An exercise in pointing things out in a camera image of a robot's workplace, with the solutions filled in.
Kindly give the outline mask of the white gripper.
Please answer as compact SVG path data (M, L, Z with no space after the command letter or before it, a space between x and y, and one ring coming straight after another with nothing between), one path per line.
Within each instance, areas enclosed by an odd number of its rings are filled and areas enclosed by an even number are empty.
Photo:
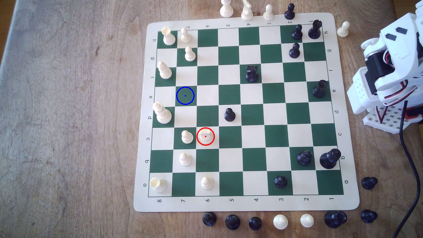
M422 26L422 15L407 13L380 31L392 61L419 58L417 47L421 43L417 33L422 36Z

